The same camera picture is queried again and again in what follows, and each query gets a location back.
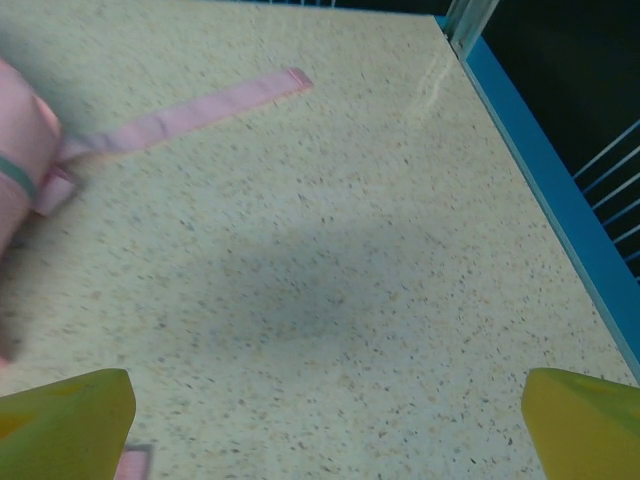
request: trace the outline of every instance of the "speckled countertop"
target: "speckled countertop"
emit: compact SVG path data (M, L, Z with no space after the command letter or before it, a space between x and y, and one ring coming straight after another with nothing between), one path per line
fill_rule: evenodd
M126 368L153 479L539 479L526 372L633 383L433 19L0 4L70 130L286 65L317 85L75 166L1 266L0 393Z

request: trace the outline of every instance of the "pink ribbon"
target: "pink ribbon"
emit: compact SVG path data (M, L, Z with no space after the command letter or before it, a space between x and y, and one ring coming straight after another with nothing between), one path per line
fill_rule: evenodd
M302 70L288 68L138 117L113 132L63 137L55 166L45 177L33 210L49 215L73 194L73 179L59 166L64 162L89 154L142 150L312 86Z

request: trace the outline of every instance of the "blue edge trim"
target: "blue edge trim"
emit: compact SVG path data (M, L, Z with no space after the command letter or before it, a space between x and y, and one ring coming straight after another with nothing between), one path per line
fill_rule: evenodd
M640 382L640 285L482 37L462 65Z

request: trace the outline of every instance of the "pink cloth item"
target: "pink cloth item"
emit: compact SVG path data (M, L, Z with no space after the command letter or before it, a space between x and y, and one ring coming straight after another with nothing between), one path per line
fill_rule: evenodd
M0 59L0 158L12 162L33 188L41 185L60 142L60 123L11 66ZM23 184L0 169L0 254L34 201Z
M74 138L62 136L47 104L0 59L0 254L29 208L49 215L73 194L74 181L60 168L64 162L145 149L312 86L301 70L288 68L144 115L113 132Z
M128 450L120 457L114 480L146 480L149 476L151 453L148 450Z

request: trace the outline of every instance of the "pink strap end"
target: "pink strap end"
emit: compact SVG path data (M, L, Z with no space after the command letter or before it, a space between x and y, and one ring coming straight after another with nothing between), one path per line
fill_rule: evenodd
M120 457L114 480L146 480L150 460L151 455L146 451L124 452Z
M291 67L287 71L293 78L296 79L296 81L300 84L302 89L306 90L307 88L313 87L313 82L311 81L311 79L307 77L307 74L304 73L299 68Z
M75 189L73 179L64 170L52 168L40 188L33 211L44 216L51 215L73 195Z

